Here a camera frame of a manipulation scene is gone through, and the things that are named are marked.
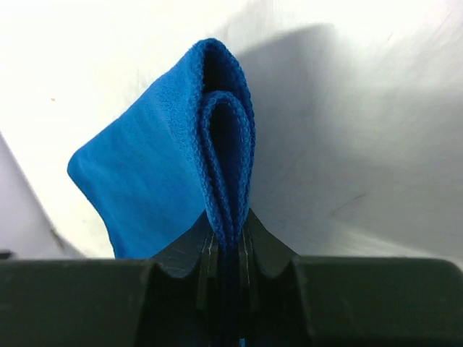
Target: white table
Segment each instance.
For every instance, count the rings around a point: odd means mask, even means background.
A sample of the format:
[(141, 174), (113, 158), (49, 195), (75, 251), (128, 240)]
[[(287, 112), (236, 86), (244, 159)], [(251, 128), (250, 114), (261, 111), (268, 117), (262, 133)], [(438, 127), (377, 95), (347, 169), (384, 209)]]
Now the white table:
[(272, 233), (304, 254), (463, 262), (462, 5), (231, 2), (2, 4), (0, 130), (56, 231), (112, 256), (67, 161), (215, 36), (250, 85), (252, 207)]

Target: blue fabric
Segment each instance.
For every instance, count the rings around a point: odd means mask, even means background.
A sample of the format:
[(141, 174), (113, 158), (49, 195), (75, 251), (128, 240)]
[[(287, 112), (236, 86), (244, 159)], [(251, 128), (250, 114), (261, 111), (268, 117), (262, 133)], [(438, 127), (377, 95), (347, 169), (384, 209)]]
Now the blue fabric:
[(81, 147), (67, 170), (118, 258), (153, 256), (204, 209), (228, 249), (247, 217), (254, 146), (243, 71), (221, 42), (207, 39)]

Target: gray floor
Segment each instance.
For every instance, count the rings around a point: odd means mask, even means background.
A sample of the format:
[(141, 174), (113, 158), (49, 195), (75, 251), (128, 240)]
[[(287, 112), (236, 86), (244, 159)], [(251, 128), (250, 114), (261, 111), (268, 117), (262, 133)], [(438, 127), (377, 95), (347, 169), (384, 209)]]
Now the gray floor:
[(3, 137), (0, 137), (0, 249), (23, 259), (81, 257), (53, 232)]

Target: fabric fold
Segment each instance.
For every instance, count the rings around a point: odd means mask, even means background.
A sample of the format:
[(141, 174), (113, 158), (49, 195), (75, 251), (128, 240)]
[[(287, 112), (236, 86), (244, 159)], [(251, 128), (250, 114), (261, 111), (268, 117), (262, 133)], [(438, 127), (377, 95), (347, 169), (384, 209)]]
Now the fabric fold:
[(102, 217), (116, 257), (151, 257), (205, 209), (223, 249), (249, 209), (254, 113), (238, 61), (196, 43), (71, 158), (68, 174)]

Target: blue towel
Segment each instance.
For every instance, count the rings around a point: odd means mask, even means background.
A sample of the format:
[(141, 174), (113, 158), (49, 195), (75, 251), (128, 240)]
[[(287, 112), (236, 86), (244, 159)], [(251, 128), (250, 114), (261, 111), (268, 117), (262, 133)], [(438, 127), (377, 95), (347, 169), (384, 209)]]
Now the blue towel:
[(151, 257), (204, 211), (222, 249), (249, 209), (255, 146), (250, 92), (215, 39), (196, 43), (67, 172), (102, 217), (117, 258)]

